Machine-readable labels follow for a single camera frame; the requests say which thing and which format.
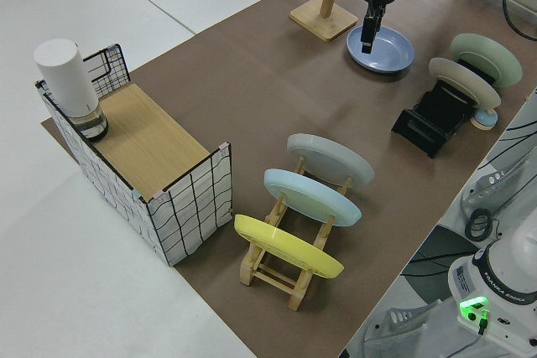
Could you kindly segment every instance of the white cylindrical container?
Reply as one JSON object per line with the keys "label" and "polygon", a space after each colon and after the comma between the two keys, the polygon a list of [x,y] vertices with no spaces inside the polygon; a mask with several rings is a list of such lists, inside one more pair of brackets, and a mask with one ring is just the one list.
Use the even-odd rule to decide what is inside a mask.
{"label": "white cylindrical container", "polygon": [[68,39],[51,39],[37,47],[34,60],[61,111],[89,140],[104,137],[108,122],[78,46]]}

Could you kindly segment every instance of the green indicator light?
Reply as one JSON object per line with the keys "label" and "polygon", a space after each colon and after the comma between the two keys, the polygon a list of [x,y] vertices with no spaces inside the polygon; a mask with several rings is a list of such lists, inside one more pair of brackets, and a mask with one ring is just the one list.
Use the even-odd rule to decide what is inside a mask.
{"label": "green indicator light", "polygon": [[475,297],[472,299],[468,299],[467,301],[462,301],[461,303],[459,303],[459,309],[461,310],[462,317],[470,320],[475,320],[476,317],[472,311],[474,309],[482,308],[483,305],[486,305],[487,303],[488,299],[485,297]]}
{"label": "green indicator light", "polygon": [[468,308],[469,306],[481,304],[484,305],[487,302],[487,299],[485,297],[475,297],[472,299],[468,299],[467,301],[462,301],[460,303],[461,309],[462,308]]}

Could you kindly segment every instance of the wooden shelf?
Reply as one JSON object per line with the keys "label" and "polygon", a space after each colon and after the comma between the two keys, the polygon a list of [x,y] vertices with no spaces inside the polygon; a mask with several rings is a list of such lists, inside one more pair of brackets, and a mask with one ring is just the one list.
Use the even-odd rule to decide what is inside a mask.
{"label": "wooden shelf", "polygon": [[134,83],[100,105],[109,129],[95,147],[146,200],[209,155]]}

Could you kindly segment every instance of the plate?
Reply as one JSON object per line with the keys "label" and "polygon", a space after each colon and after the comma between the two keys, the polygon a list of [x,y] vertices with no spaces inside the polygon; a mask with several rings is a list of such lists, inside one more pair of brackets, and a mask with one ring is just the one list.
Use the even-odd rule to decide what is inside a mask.
{"label": "plate", "polygon": [[430,75],[442,80],[472,98],[474,108],[494,109],[502,102],[498,93],[481,77],[453,60],[433,58],[429,62]]}
{"label": "plate", "polygon": [[268,253],[318,276],[335,278],[343,271],[343,265],[329,254],[266,222],[237,214],[235,231]]}
{"label": "plate", "polygon": [[388,27],[377,32],[371,54],[362,53],[362,26],[347,36],[347,48],[351,57],[362,67],[377,73],[397,73],[410,66],[414,60],[412,44],[400,33]]}
{"label": "plate", "polygon": [[265,188],[284,204],[319,222],[335,218],[334,226],[353,226],[362,212],[348,198],[321,182],[283,169],[267,169]]}
{"label": "plate", "polygon": [[373,180],[371,165],[350,148],[313,134],[297,133],[287,139],[287,151],[297,161],[305,158],[305,170],[326,182],[343,186],[347,178],[349,188],[362,188]]}
{"label": "plate", "polygon": [[522,66],[501,44],[478,34],[458,34],[451,41],[453,60],[464,60],[494,78],[495,87],[507,87],[522,79]]}

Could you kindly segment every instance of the yellow plate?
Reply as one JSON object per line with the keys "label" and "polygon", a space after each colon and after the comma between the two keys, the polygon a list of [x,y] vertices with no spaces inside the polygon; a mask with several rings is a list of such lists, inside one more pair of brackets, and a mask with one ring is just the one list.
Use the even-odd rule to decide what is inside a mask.
{"label": "yellow plate", "polygon": [[235,231],[276,257],[324,278],[335,278],[343,266],[332,256],[275,226],[246,215],[235,215]]}

